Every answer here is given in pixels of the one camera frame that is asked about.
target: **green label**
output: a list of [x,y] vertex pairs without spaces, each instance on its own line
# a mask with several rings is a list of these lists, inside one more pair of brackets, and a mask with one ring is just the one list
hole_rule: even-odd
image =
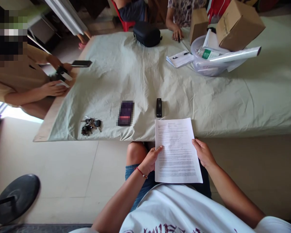
[[202,55],[202,58],[207,60],[210,53],[211,53],[211,50],[205,50],[203,55]]

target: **black phone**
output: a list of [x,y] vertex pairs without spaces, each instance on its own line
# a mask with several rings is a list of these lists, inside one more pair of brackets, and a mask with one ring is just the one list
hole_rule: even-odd
[[162,117],[162,99],[156,100],[156,117]]
[[72,67],[89,67],[92,64],[92,61],[74,61]]
[[123,101],[121,103],[119,118],[117,120],[118,126],[131,126],[133,109],[134,109],[133,101]]

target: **bottle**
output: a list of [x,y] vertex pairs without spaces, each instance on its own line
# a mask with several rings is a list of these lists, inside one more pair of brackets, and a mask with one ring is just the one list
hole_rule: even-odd
[[197,55],[207,60],[207,59],[219,56],[220,53],[214,52],[208,49],[204,49],[203,46],[201,46],[197,51]]

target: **hand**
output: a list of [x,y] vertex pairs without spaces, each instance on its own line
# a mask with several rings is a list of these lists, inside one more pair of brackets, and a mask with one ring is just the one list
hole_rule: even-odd
[[181,40],[182,38],[184,38],[183,33],[179,26],[176,25],[174,28],[174,33],[172,34],[172,39],[178,41],[179,39]]
[[47,97],[49,95],[51,95],[51,96],[60,96],[60,95],[65,93],[67,88],[65,86],[63,86],[63,85],[56,86],[56,84],[59,84],[59,83],[61,83],[60,80],[46,83],[42,87],[38,88],[38,93],[43,98],[45,98],[45,97]]
[[217,165],[217,162],[215,161],[209,147],[206,143],[198,140],[198,139],[192,139],[192,144],[195,147],[197,151],[197,156],[200,159],[200,163],[207,169],[209,167],[212,167],[214,165]]
[[158,154],[162,151],[163,146],[160,146],[155,150],[152,148],[146,155],[142,163],[138,166],[139,170],[144,174],[148,175],[155,168],[155,161],[157,160]]
[[62,65],[68,72],[70,72],[72,70],[72,66],[69,63],[63,63]]

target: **stand base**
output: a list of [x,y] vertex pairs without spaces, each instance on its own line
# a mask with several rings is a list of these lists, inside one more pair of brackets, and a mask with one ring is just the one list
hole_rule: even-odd
[[8,224],[21,217],[33,204],[40,189],[40,180],[36,175],[23,175],[0,194],[0,200],[14,196],[15,200],[0,205],[0,224]]

